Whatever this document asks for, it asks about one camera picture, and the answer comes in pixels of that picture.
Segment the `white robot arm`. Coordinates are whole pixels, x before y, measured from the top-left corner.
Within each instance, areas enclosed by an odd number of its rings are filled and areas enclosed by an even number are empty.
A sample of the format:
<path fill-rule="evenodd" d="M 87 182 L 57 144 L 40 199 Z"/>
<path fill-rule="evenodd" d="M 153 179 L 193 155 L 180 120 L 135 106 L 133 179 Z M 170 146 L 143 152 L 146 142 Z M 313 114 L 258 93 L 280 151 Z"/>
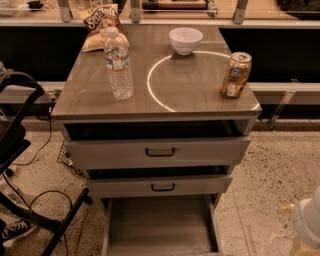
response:
<path fill-rule="evenodd" d="M 282 211 L 291 215 L 296 233 L 290 256 L 320 256 L 320 186 L 311 198 L 287 204 Z"/>

